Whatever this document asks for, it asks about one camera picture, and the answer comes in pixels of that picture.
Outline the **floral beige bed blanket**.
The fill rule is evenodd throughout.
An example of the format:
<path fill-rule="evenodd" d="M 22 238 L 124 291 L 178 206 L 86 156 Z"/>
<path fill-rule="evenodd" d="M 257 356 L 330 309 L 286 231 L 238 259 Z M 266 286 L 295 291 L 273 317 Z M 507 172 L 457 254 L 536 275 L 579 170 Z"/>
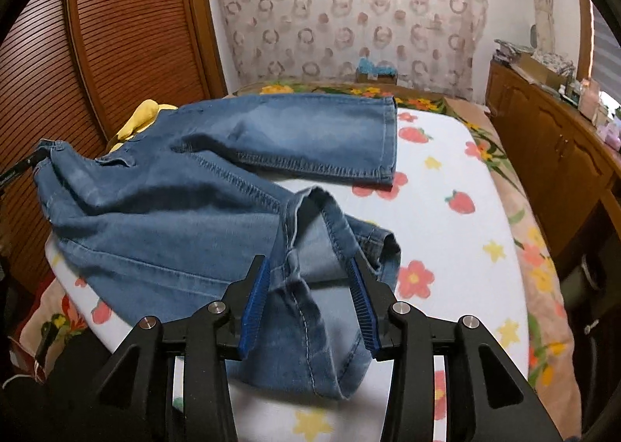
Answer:
<path fill-rule="evenodd" d="M 393 231 L 402 249 L 398 298 L 429 316 L 482 317 L 535 388 L 565 438 L 581 432 L 580 393 L 558 275 L 525 190 L 483 106 L 459 99 L 411 98 L 411 90 L 350 89 L 396 95 L 398 161 L 390 190 L 323 184 L 348 214 Z M 77 277 L 52 239 L 43 281 L 18 331 L 16 352 L 29 372 L 52 372 L 71 337 L 92 329 L 106 347 L 130 325 Z M 59 328 L 45 365 L 33 367 L 42 331 Z M 389 391 L 389 363 L 373 363 L 344 402 L 277 400 L 232 385 L 241 441 L 377 441 Z"/>

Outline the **white fruit print pad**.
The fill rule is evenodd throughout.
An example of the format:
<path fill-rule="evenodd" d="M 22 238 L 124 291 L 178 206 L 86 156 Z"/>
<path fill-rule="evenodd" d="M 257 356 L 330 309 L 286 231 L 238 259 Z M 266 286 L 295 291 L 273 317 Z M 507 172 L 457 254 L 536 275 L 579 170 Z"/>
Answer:
<path fill-rule="evenodd" d="M 365 349 L 337 249 L 361 249 L 399 300 L 430 317 L 472 314 L 526 372 L 521 270 L 491 175 L 468 155 L 458 120 L 402 108 L 390 188 L 253 174 L 184 142 L 208 118 L 162 112 L 142 136 L 97 160 L 66 145 L 78 185 L 114 207 L 90 216 L 64 191 L 49 199 L 45 256 L 88 326 L 114 350 L 138 319 L 191 315 L 224 293 L 254 256 L 269 255 L 282 217 L 294 223 L 294 295 L 272 292 L 250 357 L 229 363 L 243 441 L 374 441 L 390 366 Z"/>

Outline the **cardboard box on cabinet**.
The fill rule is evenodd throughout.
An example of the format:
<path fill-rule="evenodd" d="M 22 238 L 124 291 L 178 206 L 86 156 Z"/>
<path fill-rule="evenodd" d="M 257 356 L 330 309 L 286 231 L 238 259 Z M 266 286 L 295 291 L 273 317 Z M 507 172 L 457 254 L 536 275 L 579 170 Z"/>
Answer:
<path fill-rule="evenodd" d="M 565 84 L 567 78 L 549 69 L 543 63 L 538 62 L 530 54 L 521 53 L 513 66 L 517 71 L 521 71 L 528 79 L 535 83 L 546 85 L 554 90 L 558 90 L 561 84 Z"/>

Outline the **brown wooden side cabinet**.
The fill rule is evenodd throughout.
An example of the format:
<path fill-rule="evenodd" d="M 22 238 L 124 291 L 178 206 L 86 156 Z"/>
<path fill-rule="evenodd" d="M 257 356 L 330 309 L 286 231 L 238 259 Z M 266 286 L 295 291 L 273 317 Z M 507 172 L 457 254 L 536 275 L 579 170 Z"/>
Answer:
<path fill-rule="evenodd" d="M 495 60 L 485 104 L 564 277 L 620 235 L 620 155 L 575 108 Z"/>

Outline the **yellow plush toy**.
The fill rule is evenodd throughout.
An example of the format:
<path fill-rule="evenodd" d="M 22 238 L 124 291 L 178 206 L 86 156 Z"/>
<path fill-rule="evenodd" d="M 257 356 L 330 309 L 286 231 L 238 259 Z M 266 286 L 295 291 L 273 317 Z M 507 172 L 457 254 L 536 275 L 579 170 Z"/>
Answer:
<path fill-rule="evenodd" d="M 108 141 L 106 151 L 111 153 L 112 151 L 118 150 L 123 143 L 148 129 L 157 120 L 161 112 L 176 110 L 177 106 L 161 104 L 153 99 L 141 102 L 130 116 L 130 119 L 127 120 L 121 129 Z"/>

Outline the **circle pattern sheer curtain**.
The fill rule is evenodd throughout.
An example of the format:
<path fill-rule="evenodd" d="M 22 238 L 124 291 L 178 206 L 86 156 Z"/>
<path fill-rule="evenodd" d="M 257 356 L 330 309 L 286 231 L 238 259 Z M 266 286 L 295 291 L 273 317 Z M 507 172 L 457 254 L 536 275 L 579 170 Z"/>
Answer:
<path fill-rule="evenodd" d="M 353 80 L 364 63 L 408 87 L 473 96 L 487 0 L 219 0 L 241 84 Z"/>

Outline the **pink bottle on cabinet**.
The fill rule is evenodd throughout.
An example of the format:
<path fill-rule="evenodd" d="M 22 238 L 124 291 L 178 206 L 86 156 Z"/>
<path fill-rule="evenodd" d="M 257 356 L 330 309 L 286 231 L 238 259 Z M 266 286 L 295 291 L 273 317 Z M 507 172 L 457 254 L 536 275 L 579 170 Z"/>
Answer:
<path fill-rule="evenodd" d="M 600 87 L 599 84 L 591 79 L 581 81 L 581 94 L 579 98 L 578 111 L 587 120 L 593 121 L 600 106 Z"/>

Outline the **brown louvered wardrobe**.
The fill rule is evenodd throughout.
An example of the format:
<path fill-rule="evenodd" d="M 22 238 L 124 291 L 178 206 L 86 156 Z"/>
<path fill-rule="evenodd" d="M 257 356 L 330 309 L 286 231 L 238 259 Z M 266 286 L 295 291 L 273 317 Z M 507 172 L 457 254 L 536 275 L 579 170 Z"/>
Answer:
<path fill-rule="evenodd" d="M 1 46 L 1 165 L 41 139 L 96 157 L 144 99 L 225 92 L 208 0 L 29 0 Z"/>

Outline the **blue denim pants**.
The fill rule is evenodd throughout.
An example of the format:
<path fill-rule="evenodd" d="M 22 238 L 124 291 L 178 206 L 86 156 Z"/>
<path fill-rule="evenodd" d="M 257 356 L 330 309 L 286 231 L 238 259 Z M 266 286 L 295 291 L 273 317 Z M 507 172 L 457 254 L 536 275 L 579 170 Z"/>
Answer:
<path fill-rule="evenodd" d="M 327 183 L 392 184 L 389 98 L 246 95 L 161 112 L 97 159 L 49 141 L 34 179 L 62 255 L 124 321 L 188 317 L 253 259 L 271 280 L 256 345 L 229 367 L 267 390 L 352 396 L 371 354 L 349 291 L 362 256 L 394 285 L 390 231 L 349 216 Z"/>

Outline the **grey zebra window blind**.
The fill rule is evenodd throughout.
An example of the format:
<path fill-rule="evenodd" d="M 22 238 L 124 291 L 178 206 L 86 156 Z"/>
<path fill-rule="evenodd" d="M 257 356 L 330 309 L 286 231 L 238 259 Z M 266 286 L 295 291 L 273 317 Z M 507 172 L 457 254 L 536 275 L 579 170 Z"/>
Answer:
<path fill-rule="evenodd" d="M 615 101 L 620 101 L 621 49 L 597 7 L 594 7 L 593 77 L 600 84 L 601 90 Z"/>

